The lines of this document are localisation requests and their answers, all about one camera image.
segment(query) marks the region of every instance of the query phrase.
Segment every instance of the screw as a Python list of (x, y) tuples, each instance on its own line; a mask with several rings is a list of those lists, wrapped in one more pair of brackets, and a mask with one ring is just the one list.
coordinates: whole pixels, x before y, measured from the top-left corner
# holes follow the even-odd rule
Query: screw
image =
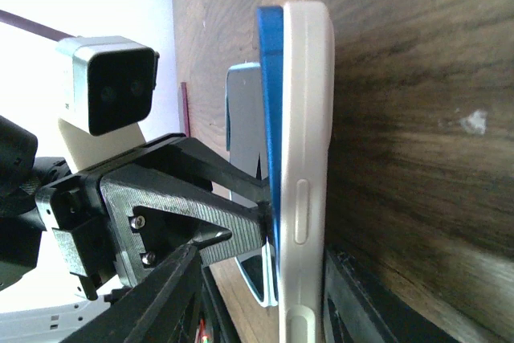
[(146, 252), (141, 256), (141, 261), (144, 265), (152, 265), (153, 263), (155, 263), (155, 259), (156, 256), (153, 252)]
[(141, 229), (146, 224), (146, 220), (143, 216), (136, 216), (130, 219), (130, 226), (134, 229)]

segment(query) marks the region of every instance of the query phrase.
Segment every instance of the white background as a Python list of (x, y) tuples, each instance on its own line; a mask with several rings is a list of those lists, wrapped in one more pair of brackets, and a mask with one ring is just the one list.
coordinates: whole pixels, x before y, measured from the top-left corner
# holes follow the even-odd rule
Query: white background
[[(122, 35), (161, 59), (146, 139), (178, 131), (172, 0), (0, 0), (0, 10), (72, 35)], [(34, 133), (39, 156), (62, 156), (55, 141), (55, 43), (0, 24), (0, 115)], [(0, 292), (0, 312), (75, 301), (73, 282), (49, 234), (38, 268)]]

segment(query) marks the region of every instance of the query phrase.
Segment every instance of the brown wooden surface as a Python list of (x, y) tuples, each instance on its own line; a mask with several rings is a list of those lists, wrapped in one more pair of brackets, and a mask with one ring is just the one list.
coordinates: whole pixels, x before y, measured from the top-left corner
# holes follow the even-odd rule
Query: brown wooden surface
[[(226, 70), (258, 58), (255, 8), (285, 1), (173, 0), (192, 134), (222, 154)], [(322, 1), (337, 44), (328, 242), (460, 341), (514, 341), (514, 0)], [(477, 111), (484, 134), (466, 125)], [(233, 267), (214, 273), (243, 340), (273, 341), (239, 315)]]

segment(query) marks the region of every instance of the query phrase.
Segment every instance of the white spot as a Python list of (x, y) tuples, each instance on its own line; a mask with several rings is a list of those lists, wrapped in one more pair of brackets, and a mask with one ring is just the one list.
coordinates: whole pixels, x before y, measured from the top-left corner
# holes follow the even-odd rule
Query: white spot
[(487, 128), (486, 119), (487, 112), (485, 110), (476, 110), (466, 118), (461, 118), (459, 122), (466, 133), (483, 136)]

